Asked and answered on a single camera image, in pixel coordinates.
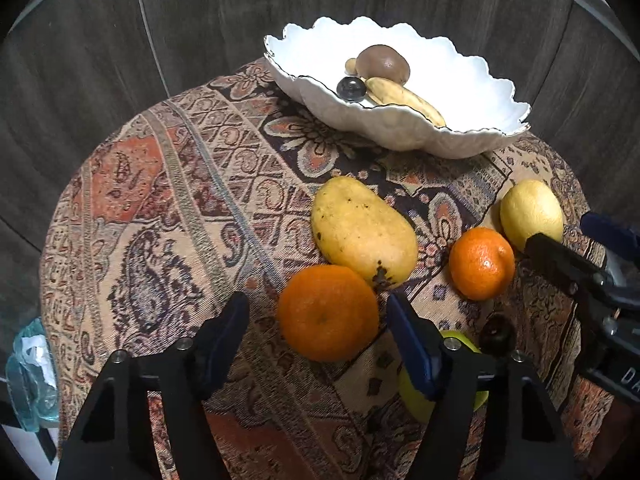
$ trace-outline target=gray wood panel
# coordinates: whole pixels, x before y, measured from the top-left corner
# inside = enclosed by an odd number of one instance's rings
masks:
[[[40,253],[0,219],[0,375],[12,341],[23,326],[40,315]]]
[[[572,0],[384,0],[385,25],[408,22],[427,38],[447,36],[465,56],[482,56],[532,103],[551,66]]]
[[[374,0],[143,0],[171,94],[230,73],[263,53],[265,34],[320,16],[350,22]]]
[[[2,44],[0,74],[0,218],[41,247],[73,172],[166,93],[138,0],[45,0]]]
[[[574,4],[536,99],[532,130],[580,180],[591,208],[640,227],[640,63]]]

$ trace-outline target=paisley pattern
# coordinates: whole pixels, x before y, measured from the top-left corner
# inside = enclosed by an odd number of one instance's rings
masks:
[[[290,102],[262,60],[142,112],[62,193],[40,267],[61,438],[111,352],[161,351],[242,290],[249,329],[228,381],[205,403],[232,477],[402,478],[424,428],[399,399],[399,355],[384,323],[353,361],[318,364],[289,348],[275,318],[289,276],[322,262],[309,211],[338,174],[359,179],[414,227],[418,264],[403,287],[420,316],[471,339],[494,311],[514,320],[576,455],[588,455],[610,398],[574,378],[575,305],[524,260],[509,290],[484,303],[459,297],[447,273],[452,243],[475,225],[499,227],[497,202],[524,178],[552,187],[564,243],[601,264],[603,249],[578,228],[588,206],[571,169],[533,136],[465,160],[388,152]],[[162,473],[177,479],[159,396],[149,408]],[[473,475],[483,417],[474,416],[460,478]]]

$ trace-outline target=metal bolt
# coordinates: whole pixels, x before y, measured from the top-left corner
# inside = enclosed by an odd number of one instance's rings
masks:
[[[513,359],[517,363],[524,362],[525,358],[526,356],[520,350],[514,350],[513,352],[511,352],[511,359]]]
[[[189,348],[191,348],[191,345],[193,345],[193,339],[191,339],[190,337],[181,337],[175,343],[175,347],[178,350],[188,350]]]
[[[113,363],[121,363],[129,357],[126,350],[116,350],[113,354],[111,354],[111,362]]]
[[[604,276],[602,274],[600,274],[599,272],[596,272],[593,275],[593,281],[595,282],[595,284],[597,286],[603,286],[604,285]]]
[[[446,337],[444,339],[444,346],[449,350],[456,351],[460,350],[462,343],[460,342],[460,339],[456,339],[455,337]]]
[[[614,335],[618,331],[618,322],[611,316],[602,320],[602,329],[607,335]]]

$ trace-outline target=yellow banana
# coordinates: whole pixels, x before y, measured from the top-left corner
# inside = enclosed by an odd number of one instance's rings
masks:
[[[434,126],[447,125],[439,111],[402,85],[381,77],[370,77],[365,84],[367,95],[379,105],[407,105],[424,115]]]

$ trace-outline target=large orange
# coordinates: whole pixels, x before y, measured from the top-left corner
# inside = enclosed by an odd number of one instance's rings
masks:
[[[378,332],[378,302],[348,267],[316,265],[289,280],[278,300],[280,331],[312,361],[347,361]]]
[[[474,227],[453,244],[449,270],[464,296],[474,301],[488,300],[503,292],[513,279],[513,249],[493,229]]]

